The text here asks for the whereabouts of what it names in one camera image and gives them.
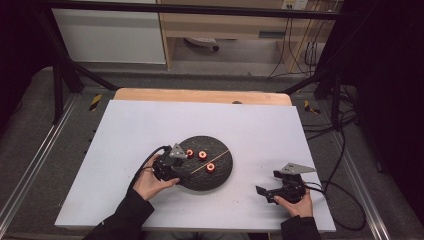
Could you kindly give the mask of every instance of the white cabinet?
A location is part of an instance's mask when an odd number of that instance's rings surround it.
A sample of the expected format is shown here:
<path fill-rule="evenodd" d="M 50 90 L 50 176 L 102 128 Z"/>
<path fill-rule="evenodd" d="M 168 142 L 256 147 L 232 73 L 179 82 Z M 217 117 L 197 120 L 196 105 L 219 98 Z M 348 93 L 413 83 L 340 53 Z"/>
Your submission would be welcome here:
<path fill-rule="evenodd" d="M 156 3 L 154 0 L 111 2 Z M 165 64 L 157 13 L 67 9 L 53 9 L 53 13 L 75 61 Z"/>

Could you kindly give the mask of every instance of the aluminum rail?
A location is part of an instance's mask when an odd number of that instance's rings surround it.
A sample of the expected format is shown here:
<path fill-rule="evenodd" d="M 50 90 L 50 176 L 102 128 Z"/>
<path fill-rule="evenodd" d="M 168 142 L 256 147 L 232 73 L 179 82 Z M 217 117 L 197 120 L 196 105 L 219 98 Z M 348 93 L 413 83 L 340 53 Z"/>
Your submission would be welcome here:
<path fill-rule="evenodd" d="M 324 113 L 327 122 L 331 122 L 330 110 L 328 109 L 327 104 L 319 102 L 319 106 L 321 111 Z M 333 131 L 332 134 L 334 140 L 336 141 L 337 147 L 341 151 L 343 144 L 341 133 Z M 352 156 L 350 155 L 347 148 L 345 148 L 343 160 L 343 166 L 345 167 L 346 174 L 352 183 L 359 202 L 364 207 L 365 214 L 367 215 L 368 225 L 374 235 L 374 238 L 377 240 L 390 240 L 390 235 L 387 231 L 386 225 L 384 224 L 380 213 L 378 212 L 377 207 L 375 206 L 374 201 L 372 200 L 372 197 L 368 192 L 368 189 L 362 180 L 362 177 L 358 172 Z"/>
<path fill-rule="evenodd" d="M 0 212 L 0 239 L 3 238 L 6 233 L 7 228 L 12 222 L 13 217 L 18 211 L 21 203 L 25 199 L 26 194 L 28 193 L 32 183 L 34 182 L 35 177 L 43 166 L 44 161 L 50 153 L 56 139 L 59 137 L 60 132 L 63 129 L 63 126 L 66 124 L 69 116 L 72 113 L 73 107 L 79 97 L 79 94 L 73 94 L 67 101 L 64 107 L 64 114 L 62 118 L 56 125 L 53 125 L 29 164 L 27 170 L 23 174 L 18 185 L 15 187 L 15 190 L 9 197 L 7 203 Z"/>

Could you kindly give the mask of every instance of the red ring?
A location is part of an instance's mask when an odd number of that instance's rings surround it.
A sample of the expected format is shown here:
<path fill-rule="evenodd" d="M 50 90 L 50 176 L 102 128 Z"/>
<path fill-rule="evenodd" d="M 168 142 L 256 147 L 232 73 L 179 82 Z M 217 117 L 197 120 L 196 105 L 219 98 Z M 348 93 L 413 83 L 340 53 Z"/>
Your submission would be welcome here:
<path fill-rule="evenodd" d="M 206 154 L 206 152 L 205 152 L 205 151 L 200 151 L 200 152 L 199 152 L 199 159 L 200 159 L 201 161 L 204 161 L 207 157 L 208 157 L 208 154 Z"/>
<path fill-rule="evenodd" d="M 208 165 L 206 165 L 206 172 L 213 173 L 214 171 L 215 171 L 215 164 L 208 163 Z"/>
<path fill-rule="evenodd" d="M 188 158 L 192 158 L 192 157 L 194 156 L 194 151 L 193 151 L 193 150 L 191 150 L 191 149 L 188 149 L 188 150 L 186 151 L 186 154 L 187 154 L 187 157 L 188 157 Z"/>

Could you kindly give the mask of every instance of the hand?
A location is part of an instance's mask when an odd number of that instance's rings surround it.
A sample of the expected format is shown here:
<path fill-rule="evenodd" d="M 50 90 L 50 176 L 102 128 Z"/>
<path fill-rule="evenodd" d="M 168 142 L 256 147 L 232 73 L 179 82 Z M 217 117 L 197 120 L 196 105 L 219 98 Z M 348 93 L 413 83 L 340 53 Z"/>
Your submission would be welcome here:
<path fill-rule="evenodd" d="M 140 172 L 140 176 L 135 182 L 133 189 L 145 200 L 149 201 L 154 196 L 156 196 L 160 191 L 165 188 L 170 188 L 177 184 L 180 179 L 174 178 L 169 181 L 159 181 L 153 174 L 153 162 L 158 158 L 159 155 L 156 154 L 146 163 L 144 170 Z"/>
<path fill-rule="evenodd" d="M 284 198 L 280 196 L 274 196 L 274 200 L 280 204 L 281 206 L 285 207 L 289 213 L 290 216 L 300 216 L 302 217 L 312 217 L 313 211 L 312 211 L 312 200 L 311 200 L 311 190 L 306 189 L 306 193 L 303 196 L 302 200 L 300 200 L 298 203 L 290 203 Z"/>

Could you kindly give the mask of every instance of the person's sleeve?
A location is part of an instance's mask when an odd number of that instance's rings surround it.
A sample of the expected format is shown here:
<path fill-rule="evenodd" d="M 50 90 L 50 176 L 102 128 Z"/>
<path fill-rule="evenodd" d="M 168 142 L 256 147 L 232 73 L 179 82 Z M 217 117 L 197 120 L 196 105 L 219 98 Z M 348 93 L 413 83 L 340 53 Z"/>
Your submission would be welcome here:
<path fill-rule="evenodd" d="M 284 240 L 319 240 L 318 232 L 313 217 L 301 218 L 295 216 L 281 223 L 281 234 Z"/>
<path fill-rule="evenodd" d="M 116 212 L 97 225 L 83 240 L 138 239 L 141 226 L 153 212 L 153 206 L 131 189 Z"/>

